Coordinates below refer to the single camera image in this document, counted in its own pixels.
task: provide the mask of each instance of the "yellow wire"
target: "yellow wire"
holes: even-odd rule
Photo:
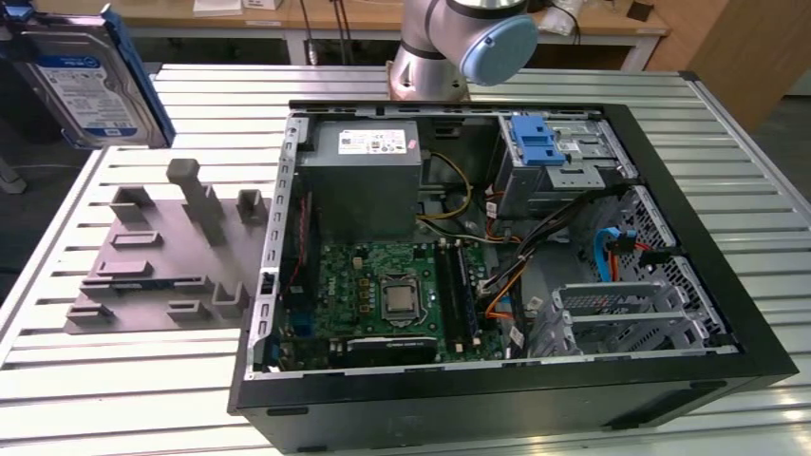
[[[455,211],[445,212],[443,214],[420,215],[420,216],[417,216],[417,219],[420,219],[420,220],[449,219],[449,218],[457,216],[459,214],[461,214],[463,212],[465,212],[465,209],[468,209],[468,206],[469,206],[469,200],[472,200],[472,191],[469,189],[468,176],[465,176],[465,173],[461,172],[461,169],[459,168],[459,166],[456,166],[456,163],[453,163],[453,161],[451,161],[451,159],[447,156],[444,156],[439,152],[431,152],[431,155],[436,155],[437,157],[440,157],[443,159],[443,161],[447,163],[447,165],[451,168],[453,168],[453,171],[456,171],[456,173],[459,173],[461,180],[465,182],[465,191],[468,194],[465,196],[464,204]]]

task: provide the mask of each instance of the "black cable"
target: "black cable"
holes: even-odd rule
[[[628,180],[600,190],[589,190],[588,192],[583,192],[563,207],[545,216],[520,242],[519,248],[515,251],[515,261],[509,268],[507,268],[503,273],[488,279],[485,287],[491,287],[500,280],[512,275],[512,273],[523,264],[525,264],[528,259],[535,254],[537,244],[571,223],[580,210],[583,207],[585,207],[585,205],[588,205],[588,203],[599,200],[600,198],[620,195],[627,191],[628,187],[636,183],[637,182],[633,180]]]
[[[316,63],[309,58],[309,52],[313,46],[313,30],[309,27],[309,16],[307,14],[304,0],[299,0],[299,5],[301,5],[301,14],[304,15],[304,27],[307,28],[307,61],[309,62],[309,65],[315,65]]]
[[[581,35],[580,35],[580,23],[577,22],[577,18],[573,16],[573,14],[571,14],[565,9],[560,8],[553,3],[549,3],[549,5],[553,8],[556,8],[557,10],[560,10],[561,12],[564,12],[567,14],[567,16],[571,18],[571,20],[573,21],[573,41],[571,43],[573,45],[579,45],[580,40],[581,40]]]
[[[348,42],[349,49],[349,64],[355,65],[355,51],[352,50],[352,30],[349,29],[349,20],[345,18],[345,6],[343,4],[343,0],[339,1],[339,6],[341,7],[341,16],[343,16],[343,24],[345,26],[345,41]]]
[[[339,39],[341,41],[341,65],[345,65],[345,41],[343,40],[341,14],[339,13],[339,0],[329,0],[335,10],[335,20],[339,22]]]

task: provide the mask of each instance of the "white cable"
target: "white cable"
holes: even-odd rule
[[[440,235],[443,238],[471,239],[471,240],[476,240],[479,242],[484,242],[487,244],[500,244],[501,243],[500,240],[489,240],[489,239],[484,239],[483,237],[476,237],[476,236],[471,236],[471,235],[451,235],[449,233],[443,233],[440,230],[433,228],[433,226],[431,226],[428,223],[425,223],[424,220],[417,220],[417,222],[421,223],[423,226],[425,226],[433,233]]]

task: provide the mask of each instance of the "aluminum table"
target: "aluminum table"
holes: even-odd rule
[[[156,88],[171,150],[92,153],[0,310],[0,449],[41,454],[275,452],[225,413],[239,330],[63,333],[64,314],[113,221],[123,184],[181,198],[172,158],[196,158],[221,198],[272,192],[289,99],[380,100],[381,67],[164,66]],[[675,73],[527,70],[475,101],[625,104],[740,275],[800,374],[667,425],[364,454],[657,456],[811,452],[811,208],[700,83]]]

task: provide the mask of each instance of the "wire bundle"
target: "wire bundle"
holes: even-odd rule
[[[507,268],[507,270],[504,270],[504,272],[491,277],[483,284],[483,288],[487,290],[503,279],[507,279],[507,284],[504,287],[501,287],[493,301],[491,302],[491,305],[487,308],[487,311],[484,312],[488,318],[511,318],[511,316],[507,316],[505,314],[495,314],[493,308],[497,304],[497,300],[509,291],[511,287],[519,280],[520,275],[525,271],[527,262],[535,254],[540,242],[543,242],[552,234],[560,231],[571,223],[580,210],[592,201],[624,193],[631,184],[632,182],[623,182],[601,190],[591,190],[581,193],[572,201],[569,201],[563,207],[545,216],[545,218],[539,222],[532,231],[529,231],[527,237],[520,242],[515,252],[515,260],[511,266]]]

